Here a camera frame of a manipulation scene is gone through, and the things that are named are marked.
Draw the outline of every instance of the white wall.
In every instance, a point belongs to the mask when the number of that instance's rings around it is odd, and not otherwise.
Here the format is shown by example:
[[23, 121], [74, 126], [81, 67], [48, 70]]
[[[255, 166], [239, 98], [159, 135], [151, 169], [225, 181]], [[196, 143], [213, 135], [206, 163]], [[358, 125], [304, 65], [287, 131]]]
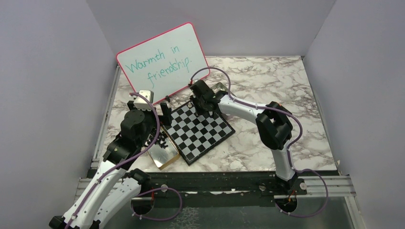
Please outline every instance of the white wall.
[[335, 0], [87, 0], [117, 53], [185, 22], [206, 55], [305, 55]]
[[304, 59], [369, 229], [403, 228], [405, 1], [337, 0]]
[[115, 61], [84, 0], [0, 4], [0, 228], [47, 228], [86, 175]]

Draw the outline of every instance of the chessboard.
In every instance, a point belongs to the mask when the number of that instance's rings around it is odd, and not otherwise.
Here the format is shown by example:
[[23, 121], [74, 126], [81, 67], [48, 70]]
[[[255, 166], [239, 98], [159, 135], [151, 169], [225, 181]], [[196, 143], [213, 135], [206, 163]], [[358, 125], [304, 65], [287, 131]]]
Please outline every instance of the chessboard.
[[212, 117], [197, 116], [191, 101], [175, 109], [171, 116], [171, 126], [164, 128], [188, 165], [235, 133], [217, 113]]

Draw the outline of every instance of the whiteboard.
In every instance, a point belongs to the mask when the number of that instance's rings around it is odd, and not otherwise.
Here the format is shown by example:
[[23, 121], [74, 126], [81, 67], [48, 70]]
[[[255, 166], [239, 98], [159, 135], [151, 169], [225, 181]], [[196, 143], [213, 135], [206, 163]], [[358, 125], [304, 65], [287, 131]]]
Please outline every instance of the whiteboard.
[[[117, 61], [134, 91], [153, 91], [155, 103], [187, 87], [191, 76], [208, 66], [191, 23], [119, 52]], [[209, 73], [201, 71], [195, 79]]]

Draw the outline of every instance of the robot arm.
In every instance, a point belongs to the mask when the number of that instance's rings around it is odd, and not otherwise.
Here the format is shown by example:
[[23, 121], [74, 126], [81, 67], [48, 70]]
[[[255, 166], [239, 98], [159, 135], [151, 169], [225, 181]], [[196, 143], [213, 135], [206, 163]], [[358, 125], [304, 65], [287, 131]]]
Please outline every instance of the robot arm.
[[259, 107], [273, 107], [288, 113], [289, 111], [276, 102], [255, 104], [238, 99], [238, 101], [251, 106], [237, 103], [228, 96], [227, 92], [218, 91], [214, 93], [202, 80], [190, 85], [190, 89], [193, 92], [190, 99], [194, 103], [197, 115], [207, 116], [210, 112], [235, 115], [257, 125], [260, 139], [271, 149], [273, 154], [277, 177], [284, 181], [290, 189], [292, 183], [297, 179], [296, 172], [289, 165], [287, 154], [292, 124], [286, 115]]
[[[151, 91], [140, 91], [139, 94], [153, 102]], [[159, 115], [158, 121], [163, 125], [170, 125], [171, 108], [169, 109], [164, 103], [160, 106], [163, 115]], [[69, 229], [101, 229], [125, 203], [130, 202], [132, 197], [140, 193], [141, 188], [149, 189], [149, 176], [135, 169], [129, 173], [129, 177], [120, 188], [108, 195], [133, 161], [114, 169], [103, 178], [103, 174], [107, 171], [137, 155], [151, 132], [156, 129], [156, 117], [149, 105], [140, 97], [135, 101], [129, 101], [128, 107], [130, 111], [125, 114], [121, 122], [121, 132], [108, 145], [96, 175], [76, 203], [63, 216], [52, 218], [49, 223], [51, 228], [65, 229], [69, 224], [67, 227]]]

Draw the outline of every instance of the marble countertop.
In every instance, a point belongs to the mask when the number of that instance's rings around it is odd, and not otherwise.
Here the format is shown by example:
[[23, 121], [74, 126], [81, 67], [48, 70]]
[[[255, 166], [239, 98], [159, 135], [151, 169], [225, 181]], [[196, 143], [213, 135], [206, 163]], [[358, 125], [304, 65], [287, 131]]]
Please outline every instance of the marble countertop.
[[[291, 147], [292, 159], [297, 169], [335, 170], [336, 166], [326, 138], [304, 65], [297, 57], [207, 57], [210, 66], [225, 70], [232, 81], [231, 91], [238, 98], [255, 103], [268, 104], [277, 101], [292, 112], [302, 123], [302, 138]], [[205, 79], [209, 86], [222, 82], [227, 86], [226, 77], [219, 71], [211, 70]], [[120, 131], [120, 123], [128, 111], [127, 102], [132, 92], [125, 75], [119, 79], [117, 93], [104, 141], [107, 145]], [[170, 106], [175, 109], [188, 101], [190, 89], [171, 97]], [[228, 122], [236, 133], [216, 146], [206, 155], [188, 166], [182, 157], [162, 172], [212, 172], [212, 171], [271, 171], [275, 170], [269, 148], [261, 141], [257, 127], [239, 117], [229, 117]], [[298, 135], [298, 125], [291, 120], [293, 138]], [[131, 168], [145, 172], [158, 172], [150, 156], [140, 156]]]

